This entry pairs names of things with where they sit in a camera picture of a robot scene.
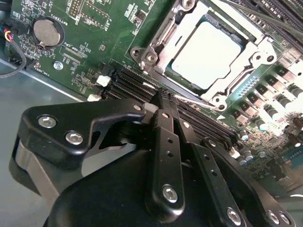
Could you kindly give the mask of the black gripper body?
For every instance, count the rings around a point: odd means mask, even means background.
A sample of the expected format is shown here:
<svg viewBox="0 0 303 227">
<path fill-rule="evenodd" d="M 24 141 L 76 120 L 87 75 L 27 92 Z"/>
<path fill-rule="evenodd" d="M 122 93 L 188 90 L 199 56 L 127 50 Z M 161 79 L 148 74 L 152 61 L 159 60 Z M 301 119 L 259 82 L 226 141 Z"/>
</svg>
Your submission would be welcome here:
<svg viewBox="0 0 303 227">
<path fill-rule="evenodd" d="M 182 167 L 184 204 L 151 191 L 152 155 L 134 151 L 69 186 L 54 203 L 49 227 L 213 227 L 201 175 Z"/>
</svg>

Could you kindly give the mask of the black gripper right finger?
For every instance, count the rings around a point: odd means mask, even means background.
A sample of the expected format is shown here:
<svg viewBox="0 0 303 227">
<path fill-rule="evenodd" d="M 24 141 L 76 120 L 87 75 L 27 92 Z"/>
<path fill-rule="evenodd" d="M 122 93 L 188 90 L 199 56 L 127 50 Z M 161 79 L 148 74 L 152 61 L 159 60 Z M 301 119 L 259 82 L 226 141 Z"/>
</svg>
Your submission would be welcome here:
<svg viewBox="0 0 303 227">
<path fill-rule="evenodd" d="M 294 227 L 291 215 L 210 137 L 198 138 L 180 118 L 178 101 L 168 96 L 170 110 L 186 148 L 185 154 L 202 177 L 214 227 Z"/>
</svg>

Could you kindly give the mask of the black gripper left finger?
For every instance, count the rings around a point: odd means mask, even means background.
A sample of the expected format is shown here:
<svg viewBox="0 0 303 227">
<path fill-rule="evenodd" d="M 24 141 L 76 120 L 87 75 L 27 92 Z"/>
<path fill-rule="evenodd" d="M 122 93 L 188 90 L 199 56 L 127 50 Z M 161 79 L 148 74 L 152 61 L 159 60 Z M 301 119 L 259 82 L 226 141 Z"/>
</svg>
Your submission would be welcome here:
<svg viewBox="0 0 303 227">
<path fill-rule="evenodd" d="M 113 99 L 25 110 L 9 163 L 12 177 L 53 207 L 69 186 L 134 151 L 151 153 L 151 191 L 185 203 L 179 137 L 169 101 Z"/>
</svg>

